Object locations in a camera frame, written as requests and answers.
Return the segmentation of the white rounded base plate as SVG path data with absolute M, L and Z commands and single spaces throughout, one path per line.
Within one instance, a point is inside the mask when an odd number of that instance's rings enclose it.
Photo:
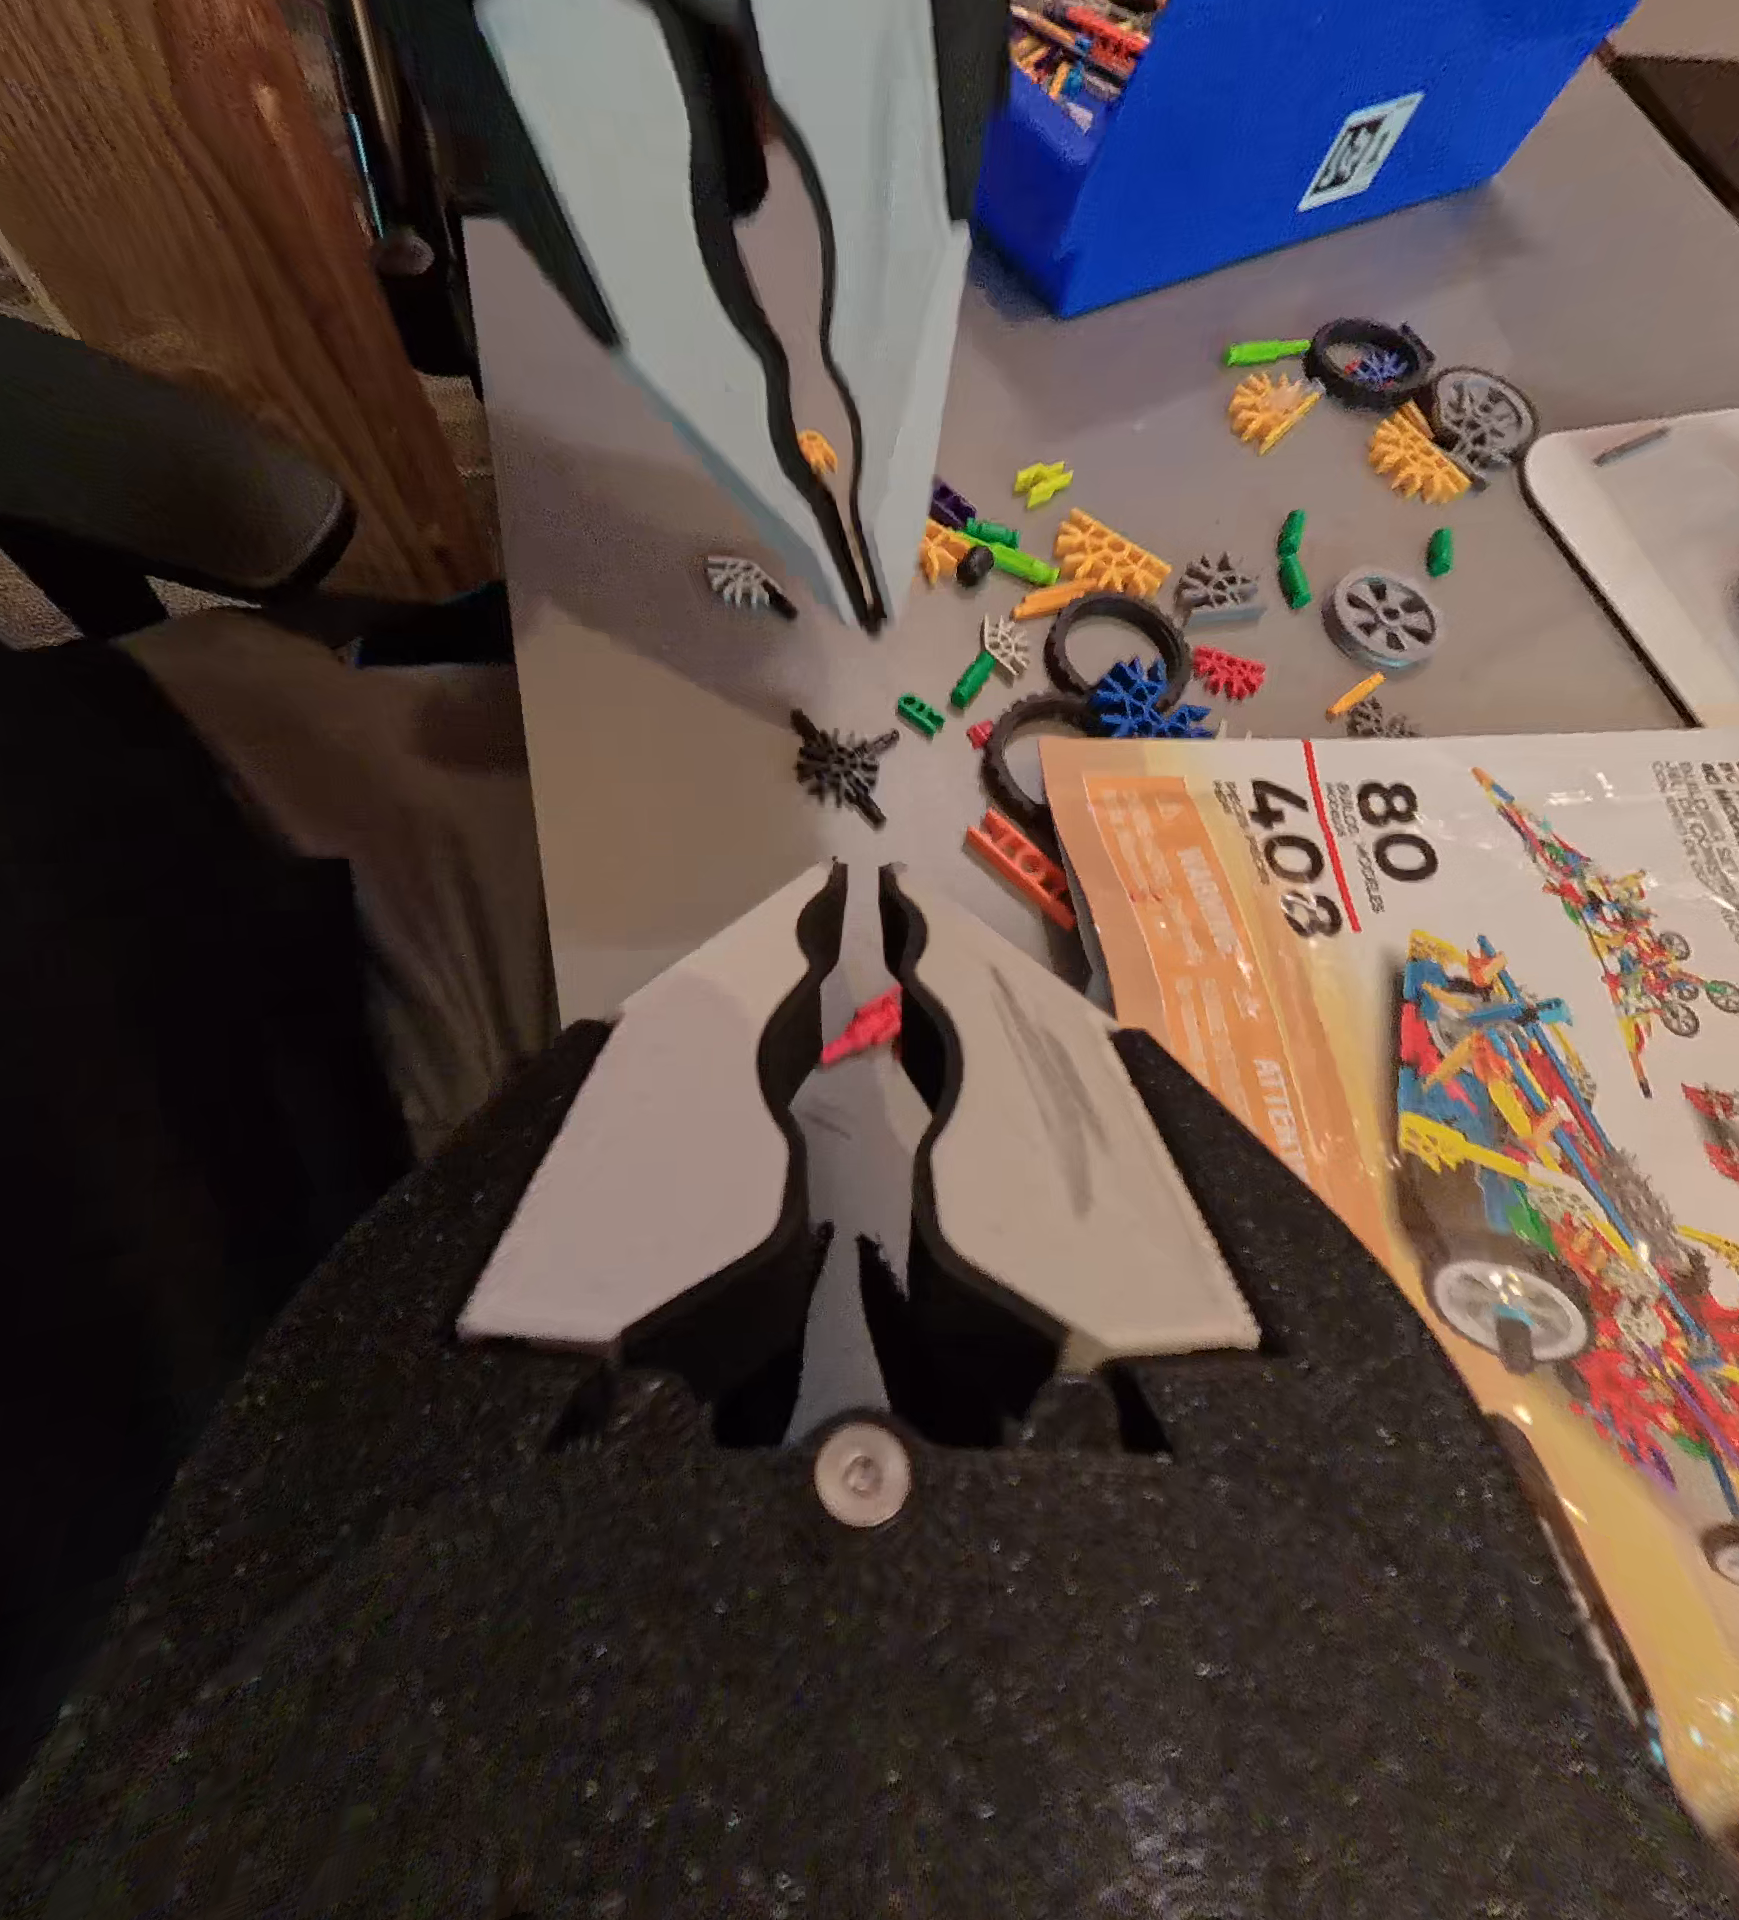
M 1662 422 L 1662 443 L 1593 463 Z M 1521 484 L 1673 703 L 1703 728 L 1739 728 L 1739 408 L 1546 432 Z

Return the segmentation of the grey spoked wheel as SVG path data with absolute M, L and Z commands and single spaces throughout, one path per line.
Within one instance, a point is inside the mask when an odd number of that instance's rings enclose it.
M 1442 619 L 1428 594 L 1402 573 L 1360 564 L 1343 573 L 1320 605 L 1336 646 L 1387 677 L 1428 667 L 1442 643 Z

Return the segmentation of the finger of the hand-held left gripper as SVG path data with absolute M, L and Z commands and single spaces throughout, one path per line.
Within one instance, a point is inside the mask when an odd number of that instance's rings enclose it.
M 847 523 L 873 631 L 904 614 L 951 385 L 969 223 L 951 216 L 928 4 L 752 4 L 766 87 L 823 241 L 823 362 L 852 429 Z
M 733 234 L 696 35 L 672 4 L 479 4 L 478 25 L 608 312 L 613 351 L 763 539 L 873 632 L 833 491 Z

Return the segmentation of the black snowflake connector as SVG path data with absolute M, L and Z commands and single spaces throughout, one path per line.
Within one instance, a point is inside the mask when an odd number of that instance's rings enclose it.
M 864 737 L 870 735 L 826 731 L 826 742 L 816 752 L 805 752 L 798 742 L 794 777 L 801 790 L 847 811 L 852 811 L 850 800 L 856 790 L 873 790 L 877 797 L 880 761 L 873 762 L 856 753 L 856 741 Z

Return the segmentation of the black office chair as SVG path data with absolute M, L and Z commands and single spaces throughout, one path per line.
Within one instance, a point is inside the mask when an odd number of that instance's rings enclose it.
M 156 583 L 289 602 L 352 532 L 345 485 L 218 396 L 0 314 L 0 553 L 78 638 L 161 624 Z

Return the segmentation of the blue snowflake connector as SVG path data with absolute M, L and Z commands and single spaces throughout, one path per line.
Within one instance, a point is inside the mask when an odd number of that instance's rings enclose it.
M 1104 741 L 1213 741 L 1206 705 L 1168 691 L 1162 662 L 1114 662 L 1086 696 L 1086 728 Z

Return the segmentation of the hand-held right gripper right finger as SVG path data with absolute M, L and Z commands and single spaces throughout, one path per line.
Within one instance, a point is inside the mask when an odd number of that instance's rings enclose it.
M 1253 1353 L 1260 1321 L 1135 1089 L 1119 1026 L 904 866 L 877 872 L 900 1064 L 927 1106 L 912 1269 L 1004 1377 Z

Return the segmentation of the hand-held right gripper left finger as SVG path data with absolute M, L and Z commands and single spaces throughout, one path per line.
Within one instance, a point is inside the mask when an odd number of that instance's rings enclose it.
M 617 1006 L 507 1228 L 464 1341 L 630 1358 L 726 1286 L 794 1293 L 847 865 L 819 862 Z

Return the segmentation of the black rubber tire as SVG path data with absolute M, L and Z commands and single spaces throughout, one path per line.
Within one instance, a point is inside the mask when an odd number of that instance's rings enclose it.
M 1325 388 L 1325 396 L 1357 412 L 1394 412 L 1409 401 L 1421 401 L 1438 374 L 1438 357 L 1409 324 L 1387 324 L 1360 317 L 1342 317 L 1315 327 L 1305 357 L 1305 377 Z M 1343 362 L 1353 362 L 1366 347 L 1409 353 L 1418 365 L 1418 379 L 1397 391 L 1360 391 L 1343 379 Z
M 1182 632 L 1168 619 L 1168 614 L 1162 614 L 1151 600 L 1127 590 L 1083 590 L 1079 600 L 1072 600 L 1068 608 L 1056 614 L 1044 642 L 1044 667 L 1052 690 L 1068 691 L 1071 697 L 1079 700 L 1090 700 L 1095 690 L 1109 677 L 1104 673 L 1090 680 L 1072 663 L 1071 653 L 1072 632 L 1079 628 L 1092 624 L 1119 628 L 1137 636 L 1151 653 L 1150 667 L 1159 673 L 1159 677 L 1144 673 L 1145 684 L 1151 684 L 1151 700 L 1162 710 L 1179 703 L 1192 680 L 1192 656 L 1182 642 Z
M 1056 823 L 1047 800 L 1030 797 L 1007 768 L 1007 752 L 1023 731 L 1052 728 L 1079 737 L 1092 735 L 1092 705 L 1086 697 L 1068 691 L 1037 691 L 1015 700 L 994 717 L 980 753 L 980 779 L 994 807 L 1028 835 L 1051 842 Z

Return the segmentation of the dark grey fan connector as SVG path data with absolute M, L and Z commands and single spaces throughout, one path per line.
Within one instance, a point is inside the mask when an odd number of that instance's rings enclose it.
M 1233 628 L 1260 621 L 1262 577 L 1227 553 L 1198 557 L 1182 564 L 1171 590 L 1171 614 L 1185 628 Z

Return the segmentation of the wooden cabinet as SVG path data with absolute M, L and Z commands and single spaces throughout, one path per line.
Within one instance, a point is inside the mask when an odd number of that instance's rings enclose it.
M 496 577 L 280 4 L 0 4 L 0 252 L 50 323 L 331 473 L 351 584 Z

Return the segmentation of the grey wheel with black tire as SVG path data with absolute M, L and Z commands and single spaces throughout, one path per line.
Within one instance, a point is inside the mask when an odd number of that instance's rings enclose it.
M 1425 388 L 1430 441 L 1476 485 L 1515 470 L 1539 439 L 1531 398 L 1500 374 L 1478 368 L 1438 371 Z

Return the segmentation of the blue plastic bin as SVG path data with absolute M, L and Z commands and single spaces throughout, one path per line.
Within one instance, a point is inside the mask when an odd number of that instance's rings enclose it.
M 1079 127 L 1025 76 L 980 237 L 1061 320 L 1491 180 L 1634 4 L 1168 4 Z

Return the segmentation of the pile of toy building pieces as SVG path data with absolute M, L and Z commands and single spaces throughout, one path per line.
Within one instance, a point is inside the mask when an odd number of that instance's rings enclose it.
M 1095 114 L 1120 101 L 1165 4 L 1011 4 L 1007 59 L 1047 100 Z

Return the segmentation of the printed toy packaging sheet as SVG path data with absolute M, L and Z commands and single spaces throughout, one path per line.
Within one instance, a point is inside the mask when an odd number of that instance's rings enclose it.
M 1039 761 L 1114 1017 L 1392 1273 L 1739 1826 L 1739 728 Z

